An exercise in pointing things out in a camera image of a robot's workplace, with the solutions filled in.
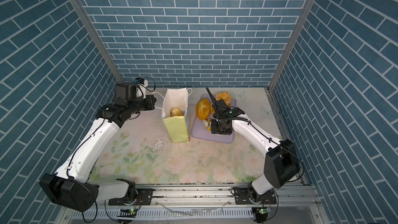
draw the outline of floral tablecloth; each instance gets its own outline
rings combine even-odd
[[[280,137],[263,88],[212,89],[213,94],[228,91],[240,107],[267,132]],[[195,106],[205,89],[190,95],[189,131]],[[162,101],[158,97],[157,106]],[[239,133],[231,144],[201,140],[190,136],[189,143],[174,144],[160,118],[160,109],[144,111],[128,120],[109,141],[89,178],[90,183],[107,183],[117,178],[138,184],[250,182],[263,172],[265,158]]]

